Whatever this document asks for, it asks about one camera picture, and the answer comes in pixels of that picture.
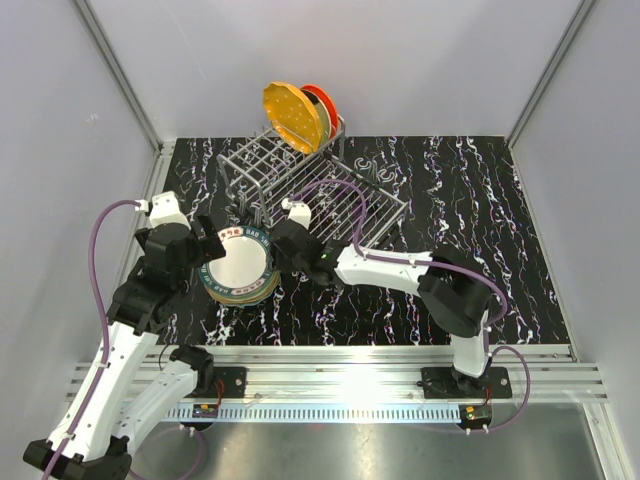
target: stack of plates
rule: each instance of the stack of plates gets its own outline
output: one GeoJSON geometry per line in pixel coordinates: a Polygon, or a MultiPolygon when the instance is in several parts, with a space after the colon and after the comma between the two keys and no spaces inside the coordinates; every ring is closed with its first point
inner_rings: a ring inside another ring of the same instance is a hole
{"type": "Polygon", "coordinates": [[[198,269],[214,300],[239,307],[257,305],[269,297],[280,281],[271,270],[271,242],[253,227],[230,227],[218,232],[227,255],[198,269]]]}

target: orange plate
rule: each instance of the orange plate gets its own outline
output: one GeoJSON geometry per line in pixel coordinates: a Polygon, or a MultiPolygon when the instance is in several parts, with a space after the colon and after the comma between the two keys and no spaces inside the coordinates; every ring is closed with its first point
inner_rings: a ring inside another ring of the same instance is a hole
{"type": "Polygon", "coordinates": [[[331,97],[317,85],[303,85],[300,90],[306,90],[313,93],[318,100],[320,100],[327,111],[329,112],[329,118],[331,119],[331,137],[333,137],[338,131],[338,109],[335,103],[331,100],[331,97]]]}
{"type": "Polygon", "coordinates": [[[272,82],[264,89],[262,104],[273,128],[285,142],[303,153],[318,150],[322,123],[315,107],[299,88],[272,82]]]}

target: cable clip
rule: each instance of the cable clip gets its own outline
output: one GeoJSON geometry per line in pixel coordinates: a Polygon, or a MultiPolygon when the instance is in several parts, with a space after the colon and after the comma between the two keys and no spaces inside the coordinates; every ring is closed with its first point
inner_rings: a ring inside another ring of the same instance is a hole
{"type": "Polygon", "coordinates": [[[140,205],[134,207],[136,212],[144,212],[144,213],[148,213],[149,212],[149,202],[147,200],[136,200],[136,202],[138,202],[140,205]]]}

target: yellow plate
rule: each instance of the yellow plate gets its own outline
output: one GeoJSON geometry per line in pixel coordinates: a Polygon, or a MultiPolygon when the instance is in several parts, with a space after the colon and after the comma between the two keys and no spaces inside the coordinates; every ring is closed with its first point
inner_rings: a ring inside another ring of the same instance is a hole
{"type": "Polygon", "coordinates": [[[303,153],[318,150],[322,122],[299,88],[284,82],[271,82],[264,89],[262,104],[273,128],[285,142],[303,153]]]}

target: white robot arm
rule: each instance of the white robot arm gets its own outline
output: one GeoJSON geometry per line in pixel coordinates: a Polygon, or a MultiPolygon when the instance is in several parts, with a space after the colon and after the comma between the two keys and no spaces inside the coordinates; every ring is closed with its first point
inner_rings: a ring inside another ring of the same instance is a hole
{"type": "Polygon", "coordinates": [[[154,382],[123,409],[134,375],[148,349],[157,343],[164,319],[189,289],[191,270],[225,255],[211,220],[198,218],[205,232],[198,237],[173,192],[156,195],[151,205],[138,203],[149,214],[152,228],[136,232],[145,254],[114,293],[107,313],[109,360],[101,364],[103,343],[62,421],[47,439],[31,442],[24,453],[25,462],[42,471],[53,458],[54,478],[125,479],[133,455],[167,411],[185,396],[213,386],[212,356],[204,349],[182,346],[171,354],[154,382]],[[80,412],[100,369],[100,381],[80,412]],[[70,432],[79,413],[78,426],[70,432]]]}

